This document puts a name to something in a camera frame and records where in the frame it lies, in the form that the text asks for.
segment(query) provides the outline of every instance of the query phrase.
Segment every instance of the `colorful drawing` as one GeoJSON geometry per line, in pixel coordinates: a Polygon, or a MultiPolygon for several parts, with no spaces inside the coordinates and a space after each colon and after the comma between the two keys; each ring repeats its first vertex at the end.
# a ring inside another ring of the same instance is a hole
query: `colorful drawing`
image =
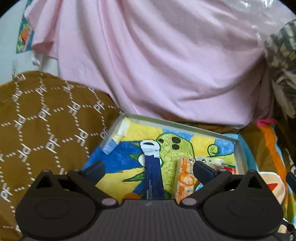
{"type": "Polygon", "coordinates": [[[96,186],[119,202],[128,193],[144,195],[145,157],[140,148],[142,140],[153,140],[160,146],[160,166],[166,198],[170,198],[174,192],[172,189],[177,161],[181,157],[218,157],[227,164],[235,165],[234,144],[231,141],[131,123],[127,135],[109,155],[98,147],[84,165],[86,168],[98,160],[104,162],[106,175],[96,186]]]}
{"type": "MultiPolygon", "coordinates": [[[[27,6],[32,2],[33,0],[28,0],[27,6]]],[[[23,15],[22,21],[20,24],[20,30],[17,37],[17,47],[16,47],[16,53],[22,53],[29,50],[32,50],[31,44],[33,40],[34,31],[31,27],[31,25],[28,23],[28,21],[25,19],[25,16],[23,15]]]]}

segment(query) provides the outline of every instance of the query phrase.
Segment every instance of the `circular pad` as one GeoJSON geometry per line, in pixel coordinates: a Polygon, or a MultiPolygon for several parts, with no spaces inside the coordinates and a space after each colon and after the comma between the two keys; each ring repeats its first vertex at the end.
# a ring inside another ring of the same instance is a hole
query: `circular pad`
{"type": "Polygon", "coordinates": [[[67,194],[23,199],[16,213],[22,233],[38,240],[61,240],[87,229],[96,214],[95,204],[82,194],[67,194]]]}
{"type": "Polygon", "coordinates": [[[226,235],[264,237],[277,231],[283,212],[275,198],[237,195],[227,191],[209,198],[203,206],[208,222],[226,235]]]}

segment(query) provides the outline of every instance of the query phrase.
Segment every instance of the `food package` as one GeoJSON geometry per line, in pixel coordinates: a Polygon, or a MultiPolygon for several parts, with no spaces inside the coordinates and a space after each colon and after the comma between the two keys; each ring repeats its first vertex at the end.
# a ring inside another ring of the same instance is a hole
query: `food package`
{"type": "Polygon", "coordinates": [[[196,160],[203,162],[204,164],[208,165],[209,167],[215,170],[219,170],[223,168],[222,167],[223,159],[198,156],[196,157],[196,160]]]}
{"type": "Polygon", "coordinates": [[[195,159],[189,159],[187,157],[181,157],[178,161],[175,181],[174,181],[174,193],[172,198],[175,198],[177,203],[194,192],[194,175],[193,164],[195,159]]]}
{"type": "Polygon", "coordinates": [[[235,166],[222,163],[222,168],[230,171],[233,175],[235,175],[235,166]]]}

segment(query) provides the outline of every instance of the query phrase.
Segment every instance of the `white wall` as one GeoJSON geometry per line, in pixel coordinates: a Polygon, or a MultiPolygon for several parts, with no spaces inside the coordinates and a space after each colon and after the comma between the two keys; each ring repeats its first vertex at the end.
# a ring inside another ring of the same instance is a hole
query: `white wall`
{"type": "Polygon", "coordinates": [[[27,0],[20,0],[0,18],[0,84],[12,77],[12,61],[17,60],[17,73],[41,70],[53,75],[57,73],[57,61],[43,58],[42,67],[32,64],[32,51],[16,54],[17,37],[27,0]]]}

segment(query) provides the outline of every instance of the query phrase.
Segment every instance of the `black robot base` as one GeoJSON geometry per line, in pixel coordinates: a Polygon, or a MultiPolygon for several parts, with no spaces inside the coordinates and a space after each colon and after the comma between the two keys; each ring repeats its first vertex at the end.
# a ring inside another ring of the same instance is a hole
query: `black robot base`
{"type": "Polygon", "coordinates": [[[103,162],[67,175],[41,172],[16,209],[22,240],[294,240],[294,232],[277,233],[281,206],[254,170],[232,175],[198,161],[194,175],[204,187],[179,205],[173,199],[120,205],[95,187],[104,174],[103,162]]]}

